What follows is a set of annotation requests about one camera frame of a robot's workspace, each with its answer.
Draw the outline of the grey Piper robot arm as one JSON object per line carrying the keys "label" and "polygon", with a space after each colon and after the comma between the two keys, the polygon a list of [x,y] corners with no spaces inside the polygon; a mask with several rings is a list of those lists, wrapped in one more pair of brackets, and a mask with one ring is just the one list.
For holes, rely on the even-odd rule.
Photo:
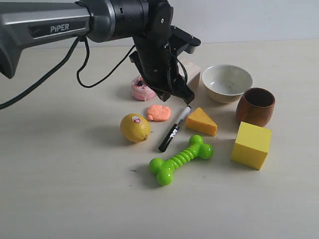
{"label": "grey Piper robot arm", "polygon": [[1,104],[5,109],[23,99],[68,61],[81,41],[108,42],[132,38],[127,57],[145,84],[166,101],[176,96],[189,104],[194,92],[181,75],[181,52],[193,53],[200,40],[172,25],[173,8],[165,0],[79,0],[2,2],[0,4],[0,71],[13,78],[22,50],[74,38],[62,62],[31,87]]}

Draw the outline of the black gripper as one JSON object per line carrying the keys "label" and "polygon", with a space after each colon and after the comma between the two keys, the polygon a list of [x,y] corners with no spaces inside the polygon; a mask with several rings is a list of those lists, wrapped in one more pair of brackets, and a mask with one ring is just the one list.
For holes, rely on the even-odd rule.
{"label": "black gripper", "polygon": [[186,87],[186,77],[178,72],[178,56],[173,55],[169,38],[159,46],[157,39],[134,36],[136,51],[130,55],[130,60],[161,101],[166,102],[171,97],[170,93],[174,93],[189,105],[194,100],[194,92]]}

